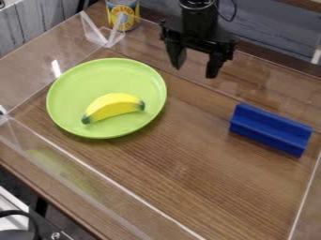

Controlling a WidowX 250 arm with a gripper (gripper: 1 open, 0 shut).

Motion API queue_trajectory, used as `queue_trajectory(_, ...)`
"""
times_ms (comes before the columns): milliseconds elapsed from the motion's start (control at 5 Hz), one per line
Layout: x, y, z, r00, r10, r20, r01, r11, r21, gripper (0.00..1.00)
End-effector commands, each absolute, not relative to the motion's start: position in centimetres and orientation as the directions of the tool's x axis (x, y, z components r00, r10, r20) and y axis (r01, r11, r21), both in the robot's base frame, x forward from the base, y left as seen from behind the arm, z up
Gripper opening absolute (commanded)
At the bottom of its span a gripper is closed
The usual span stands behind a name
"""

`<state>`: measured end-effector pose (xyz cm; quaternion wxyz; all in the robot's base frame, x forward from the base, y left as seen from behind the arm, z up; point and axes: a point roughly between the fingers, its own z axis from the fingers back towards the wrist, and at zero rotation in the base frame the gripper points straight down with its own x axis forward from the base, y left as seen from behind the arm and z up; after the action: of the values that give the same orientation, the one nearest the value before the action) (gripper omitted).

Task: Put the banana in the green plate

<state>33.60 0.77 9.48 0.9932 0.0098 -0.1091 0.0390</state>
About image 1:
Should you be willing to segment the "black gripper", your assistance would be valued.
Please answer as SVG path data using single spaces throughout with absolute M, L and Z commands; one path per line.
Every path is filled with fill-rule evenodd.
M 159 23 L 160 39 L 165 42 L 170 63 L 179 69 L 186 61 L 187 48 L 210 55 L 206 78 L 214 79 L 225 61 L 233 59 L 235 40 L 221 26 L 218 18 L 231 22 L 219 12 L 218 3 L 181 3 L 181 15 L 163 19 Z

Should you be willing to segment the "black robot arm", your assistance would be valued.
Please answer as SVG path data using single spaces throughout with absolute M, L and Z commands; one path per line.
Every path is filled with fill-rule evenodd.
M 237 40 L 218 22 L 231 22 L 219 12 L 219 0 L 179 0 L 181 16 L 159 23 L 160 40 L 165 42 L 171 65 L 179 69 L 187 58 L 187 49 L 210 57 L 206 78 L 214 79 L 225 62 L 233 59 Z

